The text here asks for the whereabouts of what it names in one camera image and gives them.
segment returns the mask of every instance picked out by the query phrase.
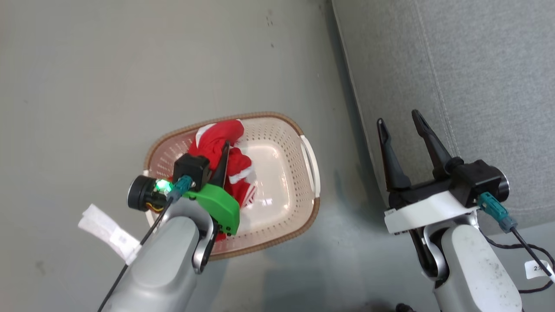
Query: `gray fabric upholstery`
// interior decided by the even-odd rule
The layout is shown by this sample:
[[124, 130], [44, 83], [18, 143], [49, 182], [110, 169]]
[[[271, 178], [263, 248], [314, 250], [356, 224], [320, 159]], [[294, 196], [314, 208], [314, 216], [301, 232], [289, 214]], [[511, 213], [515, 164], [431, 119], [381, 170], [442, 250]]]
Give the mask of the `gray fabric upholstery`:
[[411, 181], [432, 178], [417, 108], [452, 155], [506, 174], [521, 227], [555, 220], [554, 1], [349, 0], [334, 10], [384, 195], [379, 117]]

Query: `white basket handle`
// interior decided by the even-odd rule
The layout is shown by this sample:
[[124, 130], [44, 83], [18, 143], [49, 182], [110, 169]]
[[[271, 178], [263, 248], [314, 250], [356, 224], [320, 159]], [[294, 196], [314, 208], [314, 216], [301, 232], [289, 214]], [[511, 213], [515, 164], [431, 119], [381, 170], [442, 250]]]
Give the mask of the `white basket handle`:
[[316, 198], [318, 198], [320, 197], [320, 171], [318, 170], [316, 155], [312, 150], [309, 140], [304, 135], [301, 135], [300, 138], [302, 140], [302, 155], [305, 158], [306, 167], [310, 170], [310, 186]]

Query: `laundry basket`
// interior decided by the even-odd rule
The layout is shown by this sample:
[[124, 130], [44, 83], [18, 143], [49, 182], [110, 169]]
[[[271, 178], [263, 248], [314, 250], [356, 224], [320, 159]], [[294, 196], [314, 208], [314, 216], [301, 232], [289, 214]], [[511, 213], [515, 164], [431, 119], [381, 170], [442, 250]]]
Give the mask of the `laundry basket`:
[[[245, 127], [236, 146], [253, 162], [256, 194], [241, 208], [237, 235], [217, 241], [210, 260], [251, 253], [297, 237], [312, 225], [320, 206], [320, 174], [312, 147], [299, 126], [278, 113], [214, 119], [168, 133], [148, 151], [143, 174], [170, 177], [174, 161], [187, 152], [196, 131], [228, 119], [240, 119]], [[146, 214], [152, 225], [157, 215]]]

